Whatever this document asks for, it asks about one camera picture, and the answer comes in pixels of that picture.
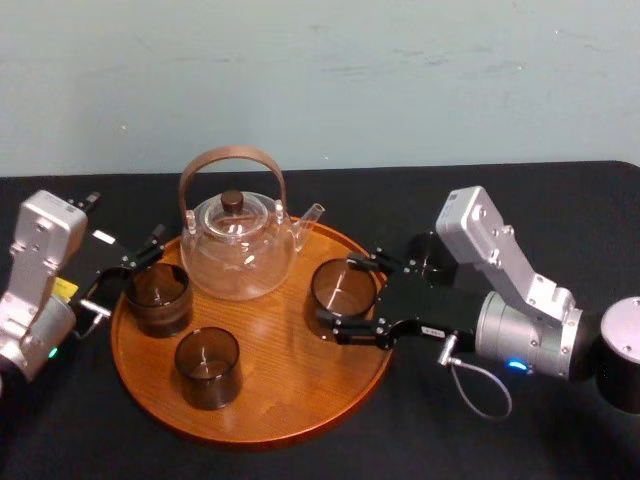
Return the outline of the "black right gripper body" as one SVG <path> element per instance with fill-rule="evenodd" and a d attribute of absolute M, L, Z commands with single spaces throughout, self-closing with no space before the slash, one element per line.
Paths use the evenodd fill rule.
<path fill-rule="evenodd" d="M 443 341 L 454 335 L 459 350 L 473 350 L 483 304 L 482 294 L 431 286 L 417 274 L 393 274 L 375 303 L 375 344 L 391 349 L 403 336 Z"/>

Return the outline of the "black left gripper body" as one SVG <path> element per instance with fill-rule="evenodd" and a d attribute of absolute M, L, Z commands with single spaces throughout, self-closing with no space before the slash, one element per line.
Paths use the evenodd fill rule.
<path fill-rule="evenodd" d="M 105 238 L 106 235 L 98 230 L 87 233 L 80 248 L 59 274 L 60 279 L 77 287 L 69 301 L 74 313 L 80 313 L 83 310 L 82 300 L 91 301 L 103 308 L 112 307 L 116 301 L 97 300 L 95 298 L 96 282 L 105 270 L 121 267 L 121 257 L 132 252 L 117 240 L 109 243 Z"/>

